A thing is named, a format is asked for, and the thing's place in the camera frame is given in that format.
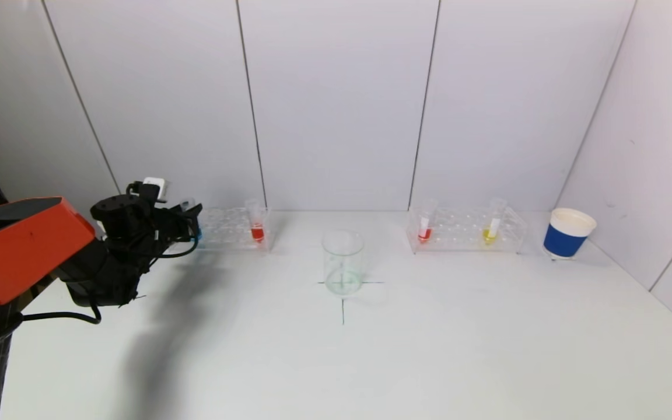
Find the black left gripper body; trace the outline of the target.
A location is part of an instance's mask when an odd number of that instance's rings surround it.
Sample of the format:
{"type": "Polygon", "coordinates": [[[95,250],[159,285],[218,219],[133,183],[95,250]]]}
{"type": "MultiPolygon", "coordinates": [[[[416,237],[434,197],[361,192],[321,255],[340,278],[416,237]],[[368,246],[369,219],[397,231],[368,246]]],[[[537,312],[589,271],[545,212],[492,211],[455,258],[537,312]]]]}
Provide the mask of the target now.
{"type": "Polygon", "coordinates": [[[156,239],[165,243],[190,242],[194,237],[190,219],[181,205],[170,208],[153,208],[152,220],[156,239]]]}

